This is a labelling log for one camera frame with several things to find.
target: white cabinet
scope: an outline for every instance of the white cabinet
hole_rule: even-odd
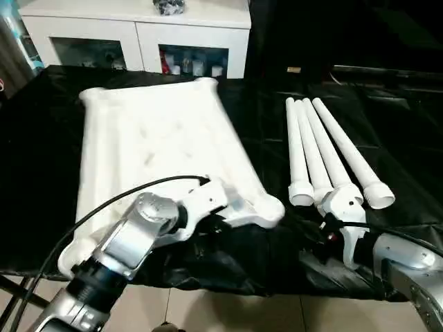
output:
[[[169,17],[160,16],[152,0],[19,0],[19,5],[45,66],[244,75],[251,28],[247,0],[187,0],[183,14]]]

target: small object on cabinet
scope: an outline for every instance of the small object on cabinet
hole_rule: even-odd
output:
[[[223,75],[223,67],[222,66],[213,66],[211,68],[211,76],[217,77]]]
[[[194,76],[203,76],[205,72],[205,65],[201,60],[192,61],[192,74]]]
[[[163,16],[181,14],[185,10],[184,0],[153,0],[153,3]]]

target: black table cover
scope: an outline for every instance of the black table cover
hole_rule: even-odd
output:
[[[0,109],[0,273],[34,275],[75,221],[84,107],[79,92],[189,80],[144,72],[51,66]],[[286,206],[272,230],[245,226],[196,234],[155,250],[136,283],[239,294],[273,293],[402,300],[347,270],[340,248],[323,247],[320,215],[288,201],[284,100],[320,97],[382,181],[394,205],[368,223],[401,230],[443,248],[443,95],[261,80],[222,80],[221,101],[266,190]],[[45,277],[60,279],[54,262]]]

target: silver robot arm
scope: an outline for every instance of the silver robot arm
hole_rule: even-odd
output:
[[[443,332],[442,256],[396,235],[369,232],[370,225],[364,227],[365,210],[345,188],[329,193],[319,210],[325,218],[320,228],[327,234],[329,230],[342,233],[343,262],[348,268],[373,268],[381,283],[391,285],[413,303],[430,332]],[[362,227],[343,227],[341,222]],[[365,252],[365,259],[359,259],[356,252]]]
[[[227,205],[219,181],[196,188],[179,202],[149,192],[138,195],[28,332],[100,332],[148,254],[157,246],[185,241],[200,220]]]

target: white plastic tube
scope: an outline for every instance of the white plastic tube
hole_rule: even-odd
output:
[[[286,99],[286,119],[288,122],[289,167],[291,184],[289,201],[294,206],[309,206],[314,202],[314,189],[307,175],[302,137],[298,127],[296,107],[293,98]]]
[[[393,204],[395,196],[389,187],[380,181],[371,166],[360,154],[344,130],[334,119],[320,98],[315,98],[312,103],[321,120],[325,123],[347,163],[363,187],[363,195],[373,209],[383,209]]]
[[[307,119],[305,106],[301,100],[295,101],[294,105],[297,112],[298,125],[302,136],[303,150],[305,151],[309,175],[311,176],[312,187],[314,188],[314,203],[319,205],[323,197],[333,189],[326,172],[325,164],[323,164],[320,151],[318,150],[316,139],[312,133],[311,125]]]
[[[303,100],[303,104],[305,105],[307,118],[309,119],[312,132],[314,133],[318,149],[320,150],[332,185],[334,188],[348,187],[349,192],[352,192],[356,201],[361,205],[363,203],[363,196],[358,187],[352,183],[349,175],[347,174],[340,157],[335,151],[335,148],[327,135],[326,129],[321,123],[316,110],[312,106],[311,100],[305,98]]]

